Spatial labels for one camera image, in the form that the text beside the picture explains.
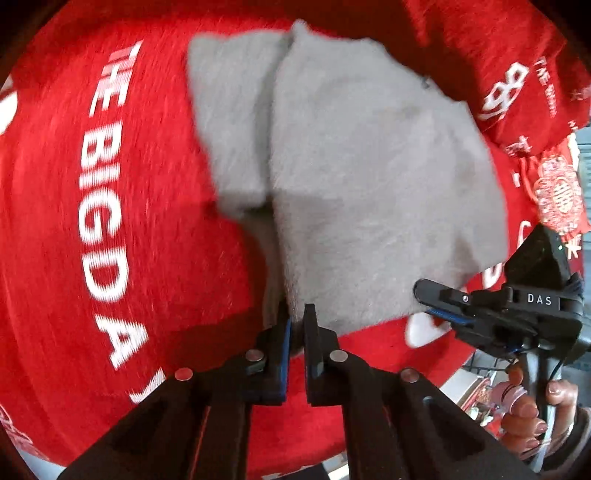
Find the right hand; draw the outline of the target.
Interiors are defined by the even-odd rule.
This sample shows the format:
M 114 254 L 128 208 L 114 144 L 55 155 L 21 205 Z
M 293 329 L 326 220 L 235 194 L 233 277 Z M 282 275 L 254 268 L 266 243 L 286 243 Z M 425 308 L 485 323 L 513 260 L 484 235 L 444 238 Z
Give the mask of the right hand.
M 572 433 L 578 409 L 579 388 L 568 380 L 553 380 L 546 387 L 546 401 L 555 407 L 552 441 L 547 454 L 555 453 Z M 516 455 L 525 455 L 542 444 L 548 431 L 547 422 L 539 416 L 534 398 L 520 397 L 501 422 L 504 434 L 500 442 Z

